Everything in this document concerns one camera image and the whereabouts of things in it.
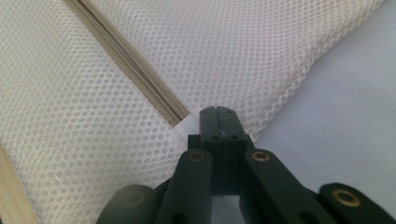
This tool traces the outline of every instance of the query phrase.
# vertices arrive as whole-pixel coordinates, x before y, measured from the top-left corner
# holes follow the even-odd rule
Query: black linkage arm
[[[209,107],[174,176],[156,189],[118,191],[97,224],[209,224],[213,195],[239,195],[247,224],[395,224],[356,189],[304,188],[272,152],[254,147],[235,112]]]

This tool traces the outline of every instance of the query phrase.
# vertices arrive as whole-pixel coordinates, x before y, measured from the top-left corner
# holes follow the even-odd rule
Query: wooden strip
[[[3,224],[38,224],[35,210],[7,153],[0,146],[0,218]]]

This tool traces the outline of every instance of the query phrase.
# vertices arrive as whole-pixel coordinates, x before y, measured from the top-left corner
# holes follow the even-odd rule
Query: white mesh fabric
[[[63,1],[0,1],[0,144],[45,224],[95,223],[186,148]]]
[[[197,119],[237,111],[256,138],[312,63],[380,0],[88,0]]]

